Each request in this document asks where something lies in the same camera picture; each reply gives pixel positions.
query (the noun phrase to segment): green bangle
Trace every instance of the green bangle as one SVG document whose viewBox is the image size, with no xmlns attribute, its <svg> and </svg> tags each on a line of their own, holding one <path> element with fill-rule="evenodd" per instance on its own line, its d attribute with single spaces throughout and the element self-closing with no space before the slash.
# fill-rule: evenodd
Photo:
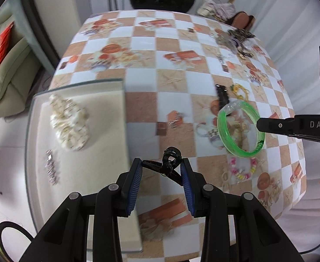
<svg viewBox="0 0 320 262">
<path fill-rule="evenodd" d="M 252 120 L 252 123 L 256 125 L 260 115 L 258 112 L 247 102 L 242 100 L 237 100 L 225 105 L 218 113 L 217 117 L 217 128 L 219 137 L 221 138 L 226 149 L 237 157 L 253 157 L 255 156 L 263 147 L 264 144 L 264 132 L 260 132 L 256 128 L 257 141 L 255 150 L 252 152 L 247 152 L 240 149 L 232 137 L 229 134 L 227 127 L 227 115 L 231 114 L 234 110 L 242 109 Z"/>
</svg>

